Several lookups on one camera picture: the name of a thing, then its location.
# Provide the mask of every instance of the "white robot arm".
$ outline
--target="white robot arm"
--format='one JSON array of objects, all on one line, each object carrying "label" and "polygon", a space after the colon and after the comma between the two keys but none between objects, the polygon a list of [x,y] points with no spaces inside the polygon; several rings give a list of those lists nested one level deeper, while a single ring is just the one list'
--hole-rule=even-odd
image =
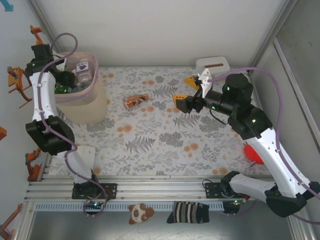
[{"label": "white robot arm", "polygon": [[251,104],[253,86],[243,74],[227,76],[222,93],[212,90],[210,72],[198,68],[192,87],[197,85],[194,96],[174,95],[175,106],[184,113],[195,109],[199,113],[203,107],[228,115],[228,123],[261,157],[275,182],[261,181],[244,176],[237,171],[228,173],[221,179],[224,193],[245,194],[259,199],[280,217],[298,212],[313,195],[307,191],[288,170],[282,161],[281,151],[294,173],[316,193],[320,192],[318,182],[310,182],[293,163],[285,149],[276,147],[276,132],[266,114]]},{"label": "white robot arm", "polygon": [[[38,104],[39,74],[40,72],[35,72],[29,78],[32,84],[33,99],[34,99],[34,112],[33,112],[32,121],[36,121],[40,123],[41,111],[39,110],[39,104]],[[51,72],[48,71],[42,75],[40,96],[41,96],[41,102],[42,102],[42,108],[43,108],[42,111],[43,111],[44,119],[46,120],[48,120],[50,116],[56,117],[56,118],[58,117],[56,100],[55,100],[55,84],[56,84],[56,78]],[[59,159],[64,159],[66,152],[67,152],[66,150],[57,152],[56,155],[58,156]],[[87,165],[82,160],[82,158],[80,157],[77,151],[73,151],[68,155],[68,163],[71,166],[71,168],[75,172],[79,173],[81,176],[84,176],[89,179],[92,178],[91,169],[87,167]],[[71,176],[73,177],[73,181],[75,184],[82,184],[87,182],[83,178],[80,178],[78,175],[75,175],[73,173],[71,173]]]},{"label": "white robot arm", "polygon": [[[72,72],[57,69],[60,62],[52,63],[54,56],[48,44],[37,44],[31,49],[35,58],[27,64],[25,72],[32,84],[34,114],[32,122],[25,126],[26,131],[43,152],[58,156],[62,160],[65,159],[65,154],[68,152],[66,163],[73,177],[73,192],[87,198],[95,198],[101,193],[98,179],[78,152],[71,151],[74,149],[73,146],[76,146],[75,136],[71,128],[58,117],[55,101],[56,80],[73,84],[75,76]],[[48,63],[52,64],[47,67],[39,79],[42,69]],[[55,131],[56,134],[47,131],[47,128]]]}]

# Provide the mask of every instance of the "white wall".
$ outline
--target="white wall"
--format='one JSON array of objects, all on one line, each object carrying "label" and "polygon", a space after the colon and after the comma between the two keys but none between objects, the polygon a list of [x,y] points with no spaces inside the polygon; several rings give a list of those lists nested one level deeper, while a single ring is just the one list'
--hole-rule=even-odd
[{"label": "white wall", "polygon": [[[269,46],[258,67],[270,71],[277,79],[283,96],[283,117],[280,141],[294,163],[310,181],[320,182],[320,154],[309,131],[289,79],[273,45]],[[252,81],[261,106],[276,126],[279,103],[273,82],[265,74],[254,72]],[[310,218],[320,221],[320,201],[315,197],[307,203]],[[320,226],[313,226],[320,238]]]},{"label": "white wall", "polygon": [[[24,100],[17,91],[8,93],[11,87],[7,67],[25,69],[34,57],[31,45],[36,44],[36,38],[30,33],[30,25],[36,27],[38,23],[26,1],[10,0],[10,3],[13,12],[5,12],[0,6],[0,126],[7,130],[7,136],[0,141],[0,224],[25,197],[28,186],[25,154],[37,148],[25,129],[25,124],[32,121],[33,101],[19,109]],[[32,96],[30,89],[27,96]]]},{"label": "white wall", "polygon": [[[36,0],[55,34],[70,32],[102,66],[251,63],[285,0]],[[61,40],[71,50],[72,39]]]}]

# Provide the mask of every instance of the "plastic basket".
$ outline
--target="plastic basket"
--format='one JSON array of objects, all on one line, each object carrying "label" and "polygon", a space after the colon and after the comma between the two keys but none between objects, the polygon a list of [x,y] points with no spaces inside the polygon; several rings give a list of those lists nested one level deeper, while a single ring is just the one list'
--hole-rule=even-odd
[{"label": "plastic basket", "polygon": [[72,122],[96,124],[105,119],[108,107],[106,90],[99,73],[97,58],[89,53],[75,52],[67,58],[66,67],[68,71],[72,71],[83,59],[89,63],[89,70],[93,76],[91,85],[81,92],[55,94],[55,103],[58,109]]}]

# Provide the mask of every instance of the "stuffed toy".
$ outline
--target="stuffed toy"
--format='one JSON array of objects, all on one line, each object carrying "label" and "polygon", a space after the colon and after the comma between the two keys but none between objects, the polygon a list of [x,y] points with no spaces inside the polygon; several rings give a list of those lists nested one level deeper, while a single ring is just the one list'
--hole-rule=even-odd
[{"label": "stuffed toy", "polygon": [[152,207],[146,207],[143,203],[130,205],[129,210],[131,212],[129,224],[131,225],[135,223],[143,223],[155,214],[155,210]]}]

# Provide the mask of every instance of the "cable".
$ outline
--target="cable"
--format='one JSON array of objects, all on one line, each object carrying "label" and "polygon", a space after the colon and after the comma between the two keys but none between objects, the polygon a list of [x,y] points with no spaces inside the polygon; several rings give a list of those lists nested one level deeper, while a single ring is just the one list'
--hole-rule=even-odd
[{"label": "cable", "polygon": [[210,188],[206,188],[206,186],[204,185],[204,181],[208,181],[208,182],[210,182],[210,183],[212,183],[212,184],[213,184],[213,182],[212,182],[211,180],[209,180],[209,179],[203,179],[203,181],[202,181],[202,187],[203,187],[205,190],[210,190]]},{"label": "cable", "polygon": [[[73,34],[68,33],[68,32],[65,32],[65,33],[59,34],[59,35],[53,40],[52,45],[51,45],[51,48],[53,47],[53,45],[55,44],[55,42],[56,42],[60,37],[62,37],[62,36],[64,36],[64,35],[68,35],[68,36],[73,37],[73,39],[74,39],[74,41],[75,41],[75,46],[74,46],[74,48],[73,48],[73,50],[72,50],[71,52],[69,52],[68,54],[64,55],[63,57],[60,57],[60,58],[58,58],[58,59],[56,59],[56,60],[53,60],[53,61],[49,62],[47,65],[45,65],[45,66],[42,68],[42,70],[41,70],[41,72],[40,72],[40,74],[39,74],[38,86],[37,86],[38,106],[39,106],[39,111],[40,111],[39,114],[40,114],[40,117],[41,117],[41,121],[42,121],[43,125],[45,126],[45,129],[46,129],[46,130],[48,130],[49,132],[53,133],[53,134],[56,135],[57,137],[63,139],[64,141],[66,141],[67,143],[69,143],[69,144],[73,147],[73,149],[71,148],[71,150],[67,151],[67,152],[65,153],[65,155],[64,155],[65,164],[66,164],[67,168],[69,169],[69,171],[70,171],[71,173],[73,173],[74,175],[76,175],[76,176],[78,176],[78,177],[80,177],[80,178],[82,178],[82,179],[84,179],[84,180],[86,180],[86,181],[88,181],[88,182],[90,182],[90,183],[93,183],[93,184],[97,185],[97,186],[102,190],[102,193],[103,193],[104,198],[105,198],[105,204],[103,205],[103,207],[101,208],[101,210],[100,210],[97,214],[92,215],[92,217],[95,217],[95,216],[100,215],[100,214],[104,211],[104,209],[106,208],[106,205],[107,205],[107,202],[108,202],[108,195],[107,195],[107,193],[106,193],[106,190],[105,190],[104,187],[101,186],[98,182],[95,182],[95,181],[91,180],[90,178],[87,178],[87,177],[85,177],[85,176],[80,175],[79,173],[75,172],[75,171],[71,168],[71,166],[70,166],[70,164],[69,164],[69,162],[68,162],[68,154],[77,151],[78,146],[77,146],[74,142],[72,142],[70,139],[66,138],[65,136],[63,136],[63,135],[60,134],[59,132],[53,130],[53,129],[46,123],[45,116],[44,116],[44,111],[43,111],[43,108],[42,108],[42,102],[41,102],[41,86],[42,86],[42,84],[41,84],[41,79],[42,79],[42,76],[43,76],[44,72],[45,72],[46,69],[47,69],[48,67],[50,67],[51,65],[53,65],[53,64],[55,64],[55,63],[57,63],[57,62],[59,62],[59,61],[61,61],[61,60],[64,60],[64,59],[70,57],[70,56],[77,50],[77,47],[78,47],[78,40],[77,40],[77,38],[76,38]],[[83,209],[82,209],[82,210],[83,210],[83,212],[84,212],[84,213],[87,215],[87,217],[88,217],[89,214],[86,212],[86,206],[87,206],[87,204],[85,204],[85,205],[83,206]]]},{"label": "cable", "polygon": [[209,112],[210,112],[211,116],[212,116],[215,120],[217,120],[219,123],[222,123],[223,125],[228,125],[228,124],[229,124],[229,119],[228,119],[227,122],[223,122],[222,120],[220,120],[219,118],[217,118],[217,117],[212,113],[211,108],[209,108]]},{"label": "cable", "polygon": [[[280,87],[279,87],[275,77],[267,70],[264,70],[264,69],[258,68],[258,67],[254,67],[254,66],[248,66],[248,67],[241,67],[241,68],[232,70],[232,71],[227,72],[225,74],[222,74],[222,75],[220,75],[218,77],[210,79],[210,80],[208,80],[208,83],[219,81],[221,79],[226,78],[227,76],[229,76],[231,74],[235,74],[235,73],[242,72],[242,71],[259,71],[259,72],[262,72],[264,74],[267,74],[269,76],[269,78],[272,80],[272,82],[273,82],[273,84],[274,84],[274,86],[276,88],[276,91],[277,91],[277,94],[278,94],[278,99],[279,99],[279,111],[278,111],[278,118],[277,118],[277,123],[276,123],[276,130],[275,130],[275,145],[276,145],[276,148],[278,150],[280,150],[280,151],[278,151],[278,153],[279,153],[280,158],[283,161],[284,165],[289,170],[289,172],[294,176],[294,178],[299,182],[299,184],[301,184],[306,190],[308,190],[317,199],[320,200],[320,195],[318,195],[309,186],[307,186],[306,184],[303,183],[303,181],[300,179],[300,177],[291,168],[291,166],[289,165],[289,163],[287,162],[285,156],[283,155],[283,153],[281,151],[281,148],[280,148],[280,127],[281,127],[281,118],[282,118],[282,114],[283,114],[283,99],[282,99],[282,93],[281,93]],[[298,219],[303,221],[303,222],[309,223],[309,224],[320,225],[320,222],[318,222],[318,221],[309,221],[309,220],[304,219],[302,217],[299,217]]]}]

